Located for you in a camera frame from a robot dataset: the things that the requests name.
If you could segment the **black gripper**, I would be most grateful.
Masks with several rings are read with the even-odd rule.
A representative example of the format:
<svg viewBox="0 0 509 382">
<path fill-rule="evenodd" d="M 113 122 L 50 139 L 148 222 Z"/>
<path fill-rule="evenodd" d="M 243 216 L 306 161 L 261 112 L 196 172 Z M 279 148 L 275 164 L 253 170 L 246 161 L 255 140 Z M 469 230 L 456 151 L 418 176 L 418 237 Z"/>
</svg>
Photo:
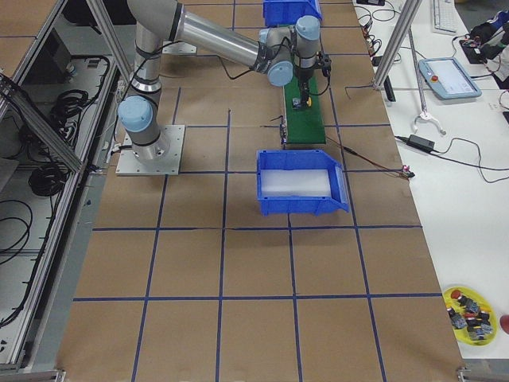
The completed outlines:
<svg viewBox="0 0 509 382">
<path fill-rule="evenodd" d="M 331 74 L 332 61 L 323 51 L 315 52 L 310 57 L 294 57 L 293 71 L 299 83 L 300 99 L 309 98 L 309 81 L 316 70 L 320 70 L 325 78 Z"/>
</svg>

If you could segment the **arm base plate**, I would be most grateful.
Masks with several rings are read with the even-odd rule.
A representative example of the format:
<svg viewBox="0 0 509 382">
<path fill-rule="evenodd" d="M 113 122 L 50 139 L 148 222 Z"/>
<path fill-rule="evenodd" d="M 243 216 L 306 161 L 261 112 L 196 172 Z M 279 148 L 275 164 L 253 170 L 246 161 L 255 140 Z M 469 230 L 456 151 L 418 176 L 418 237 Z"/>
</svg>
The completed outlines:
<svg viewBox="0 0 509 382">
<path fill-rule="evenodd" d="M 157 176 L 179 174 L 185 140 L 185 125 L 160 125 L 160 137 L 150 146 L 133 145 L 126 133 L 116 173 L 119 176 Z"/>
</svg>

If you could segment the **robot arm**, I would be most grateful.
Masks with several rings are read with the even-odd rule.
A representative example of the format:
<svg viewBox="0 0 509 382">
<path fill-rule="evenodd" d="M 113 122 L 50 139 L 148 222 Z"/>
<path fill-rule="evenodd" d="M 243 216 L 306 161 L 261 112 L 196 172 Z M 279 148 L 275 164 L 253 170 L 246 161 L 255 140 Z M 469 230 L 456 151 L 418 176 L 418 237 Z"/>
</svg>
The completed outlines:
<svg viewBox="0 0 509 382">
<path fill-rule="evenodd" d="M 331 61 L 320 48 L 320 20 L 311 15 L 289 26 L 264 29 L 255 41 L 187 11 L 178 1 L 130 1 L 128 6 L 137 22 L 136 55 L 128 96 L 118 114 L 140 162 L 159 160 L 170 148 L 157 124 L 161 54 L 166 42 L 206 49 L 250 72 L 267 75 L 276 87 L 297 80 L 303 106 L 312 96 L 309 81 L 314 72 L 321 70 L 329 76 L 331 71 Z"/>
</svg>

